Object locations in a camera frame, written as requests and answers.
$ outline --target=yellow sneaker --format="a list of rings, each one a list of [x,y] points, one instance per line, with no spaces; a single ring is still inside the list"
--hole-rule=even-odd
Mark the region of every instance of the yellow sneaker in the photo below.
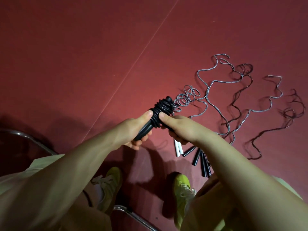
[[[173,182],[173,194],[177,208],[174,217],[174,224],[176,228],[180,230],[185,217],[186,206],[189,206],[190,202],[196,195],[196,191],[194,189],[190,189],[188,178],[184,174],[179,174]]]
[[[103,213],[111,214],[116,201],[116,195],[122,186],[122,172],[118,167],[112,167],[106,174],[93,178],[92,183],[99,184],[103,191],[103,198],[97,208]]]

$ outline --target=forearm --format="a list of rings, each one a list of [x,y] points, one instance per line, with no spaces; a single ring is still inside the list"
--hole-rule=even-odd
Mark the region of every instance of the forearm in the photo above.
[[[308,215],[307,205],[220,136],[206,133],[199,144],[219,180],[235,196],[257,230],[307,227],[303,224]]]
[[[114,135],[97,135],[2,194],[0,217],[23,229],[58,221],[114,149]]]

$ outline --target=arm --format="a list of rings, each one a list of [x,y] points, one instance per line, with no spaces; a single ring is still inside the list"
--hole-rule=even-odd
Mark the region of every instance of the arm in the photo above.
[[[125,144],[135,150],[142,141],[132,142],[151,118],[148,111],[129,119],[74,148],[48,167],[0,195],[0,229],[27,230],[54,225],[70,208],[94,176],[106,156]]]
[[[234,195],[256,230],[306,230],[308,206],[234,147],[204,126],[182,116],[160,119],[177,141],[202,148],[221,183]]]

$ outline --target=jump rope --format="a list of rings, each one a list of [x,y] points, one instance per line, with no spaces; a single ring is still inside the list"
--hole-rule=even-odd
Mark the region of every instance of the jump rope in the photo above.
[[[158,114],[160,112],[164,112],[167,115],[174,115],[174,112],[181,112],[182,107],[186,107],[188,106],[190,103],[198,101],[201,102],[205,105],[205,109],[197,115],[192,115],[190,116],[190,118],[192,119],[193,117],[197,117],[197,116],[201,116],[203,115],[207,108],[208,108],[208,104],[211,105],[212,107],[214,107],[217,112],[219,113],[219,115],[221,116],[221,118],[225,121],[224,125],[227,128],[227,131],[225,133],[217,133],[218,135],[220,135],[223,139],[225,139],[227,136],[231,135],[231,141],[230,144],[233,144],[235,141],[235,132],[238,131],[242,125],[244,124],[244,122],[247,120],[247,118],[249,117],[249,115],[254,112],[254,113],[260,113],[260,112],[265,112],[268,111],[272,108],[273,106],[273,101],[272,99],[278,99],[280,97],[283,96],[283,92],[279,89],[279,85],[282,81],[282,76],[276,76],[276,75],[268,75],[265,78],[268,78],[270,80],[273,80],[276,83],[275,86],[275,93],[278,93],[277,96],[268,96],[266,98],[268,98],[269,101],[269,107],[267,109],[264,110],[253,110],[253,109],[245,109],[243,111],[241,111],[236,105],[235,102],[239,99],[241,93],[247,89],[248,87],[250,87],[253,83],[253,79],[251,77],[251,73],[253,71],[253,66],[249,63],[245,63],[245,64],[241,64],[238,65],[237,67],[235,67],[233,64],[231,64],[230,62],[227,61],[227,59],[229,59],[230,57],[227,54],[216,54],[213,56],[213,58],[215,59],[215,65],[212,68],[209,69],[200,69],[197,71],[197,77],[199,78],[199,80],[206,86],[206,91],[205,91],[205,95],[201,96],[201,93],[198,91],[198,89],[194,88],[191,85],[185,85],[184,86],[184,93],[179,94],[175,100],[173,100],[170,96],[166,97],[165,99],[159,100],[159,102],[157,102],[154,105],[154,108],[151,108],[150,110],[153,111],[153,116],[152,118],[141,128],[141,130],[139,131],[138,135],[136,136],[135,140],[140,140],[143,136],[145,136],[152,128],[157,128],[157,127],[161,127],[161,124],[163,124],[159,117]],[[199,75],[199,72],[201,71],[209,71],[212,69],[215,69],[217,67],[218,64],[223,64],[223,65],[229,65],[232,69],[232,72],[235,72],[237,74],[239,74],[239,78],[234,80],[234,81],[220,81],[220,80],[213,80],[210,85],[208,85]],[[221,113],[221,111],[210,102],[208,95],[210,93],[210,89],[212,87],[212,85],[215,82],[219,82],[219,83],[238,83],[240,81],[242,81],[242,79],[244,77],[248,77],[250,79],[250,83],[240,89],[239,91],[237,91],[234,95],[233,95],[233,101],[231,102],[231,104],[229,105],[230,107],[234,107],[238,112],[238,116],[231,119],[231,120],[227,120],[225,118],[225,116]],[[295,89],[292,89],[293,93],[290,95],[290,97],[292,97],[292,100],[289,102],[291,103],[299,103],[301,105],[301,109],[302,111],[300,113],[297,113],[293,108],[288,107],[286,109],[284,109],[283,111],[280,111],[280,114],[285,118],[285,121],[282,125],[282,127],[279,128],[274,128],[274,129],[270,129],[270,130],[264,130],[262,132],[260,132],[256,137],[254,137],[253,139],[251,139],[249,142],[251,142],[252,146],[257,150],[257,152],[259,153],[259,155],[257,157],[250,157],[248,158],[249,160],[252,159],[260,159],[262,157],[261,151],[256,147],[255,145],[255,140],[260,138],[264,133],[266,132],[271,132],[271,131],[277,131],[277,130],[282,130],[282,129],[286,129],[288,127],[290,127],[294,120],[296,118],[302,117],[305,113],[305,105],[302,101],[302,99],[298,96],[297,92]],[[242,121],[239,122],[237,124],[237,127],[234,130],[231,130],[230,127],[230,123],[238,120],[242,118]],[[174,140],[174,144],[175,144],[175,151],[176,151],[176,156],[180,156],[183,155],[184,157],[187,156],[189,153],[191,153],[192,151],[194,151],[196,149],[195,146],[192,146],[191,148],[189,148],[188,150],[186,150],[185,152],[183,152],[182,150],[182,145],[180,142],[177,142],[176,140]],[[210,170],[210,163],[206,158],[206,155],[204,154],[204,152],[198,148],[197,152],[194,156],[192,165],[196,166],[197,162],[199,160],[199,158],[201,158],[201,172],[202,172],[202,176],[203,177],[210,177],[212,175],[211,170]]]

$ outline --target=person's left hand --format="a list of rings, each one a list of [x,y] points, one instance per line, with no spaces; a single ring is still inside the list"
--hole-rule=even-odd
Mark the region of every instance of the person's left hand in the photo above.
[[[139,130],[151,119],[152,115],[153,112],[149,110],[136,119],[126,119],[114,127],[111,131],[115,132],[116,148],[126,145],[134,150],[139,150],[139,146],[148,139],[152,131],[141,140],[134,141],[133,139],[137,136]]]

